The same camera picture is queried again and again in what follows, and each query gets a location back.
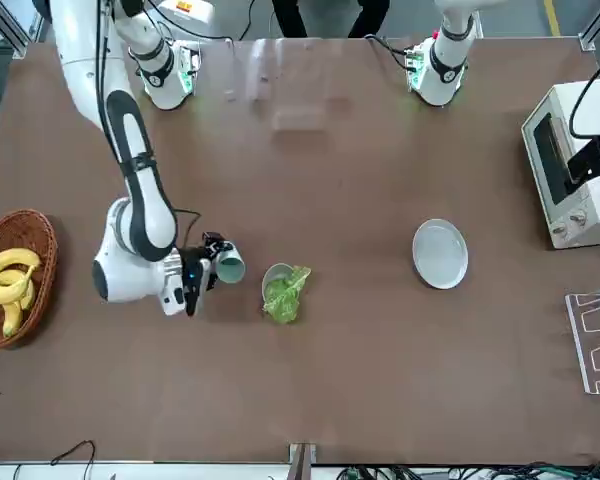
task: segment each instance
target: wicker basket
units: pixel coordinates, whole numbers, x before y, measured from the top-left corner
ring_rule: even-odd
[[[9,338],[2,336],[4,311],[0,306],[0,348],[7,347],[38,324],[51,292],[51,284],[58,260],[58,244],[49,220],[35,210],[18,210],[0,220],[0,252],[8,248],[28,248],[42,260],[33,273],[32,280],[36,297],[31,310],[23,312],[22,326]]]

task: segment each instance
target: white cup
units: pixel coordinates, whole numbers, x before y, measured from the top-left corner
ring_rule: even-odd
[[[267,273],[264,274],[264,278],[262,279],[262,300],[265,302],[267,301],[266,298],[264,298],[264,292],[267,289],[267,285],[279,278],[289,278],[292,273],[293,268],[286,263],[276,263],[269,267],[269,270],[267,270]]]
[[[215,270],[218,279],[224,283],[238,283],[244,278],[247,267],[240,256],[240,252],[231,242],[226,242],[233,248],[218,254],[215,260]]]

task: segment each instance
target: person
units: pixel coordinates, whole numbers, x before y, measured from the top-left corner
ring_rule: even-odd
[[[272,1],[282,34],[291,38],[306,37],[307,31],[300,16],[298,0]],[[389,2],[390,0],[358,0],[362,11],[349,32],[349,38],[362,38],[378,33],[389,10]]]

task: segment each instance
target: banana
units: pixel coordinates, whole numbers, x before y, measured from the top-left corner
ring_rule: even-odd
[[[25,273],[20,270],[3,270],[0,272],[0,285],[9,286],[13,285],[17,281],[23,279],[25,277]],[[31,305],[33,305],[33,300],[35,299],[35,289],[33,288],[33,281],[29,280],[27,284],[27,291],[24,294],[24,297],[20,299],[20,308],[22,310],[29,310]]]
[[[2,308],[4,309],[2,335],[11,337],[18,331],[22,324],[22,309],[18,302],[7,303],[3,305]]]
[[[29,267],[29,270],[25,274],[24,278],[18,280],[13,285],[9,285],[8,287],[3,287],[0,285],[0,305],[4,305],[5,303],[12,303],[20,300],[24,297],[27,292],[27,285],[29,280],[31,280],[31,275],[36,267]]]
[[[10,248],[0,252],[0,272],[14,263],[20,263],[28,267],[38,267],[40,257],[28,248]]]

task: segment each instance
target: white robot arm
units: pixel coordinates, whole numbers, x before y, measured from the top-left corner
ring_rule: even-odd
[[[104,132],[128,192],[107,213],[104,238],[93,262],[96,289],[110,302],[157,295],[167,315],[184,310],[192,315],[215,283],[212,261],[235,247],[219,235],[205,237],[203,247],[175,247],[176,218],[129,86],[120,38],[129,44],[146,93],[161,109],[176,108],[192,92],[190,76],[195,74],[194,57],[199,52],[184,42],[168,44],[143,3],[47,0],[43,6],[53,22],[73,101]]]
[[[443,15],[437,38],[408,52],[409,86],[430,105],[443,106],[460,87],[469,49],[476,38],[474,13],[507,0],[435,0]]]

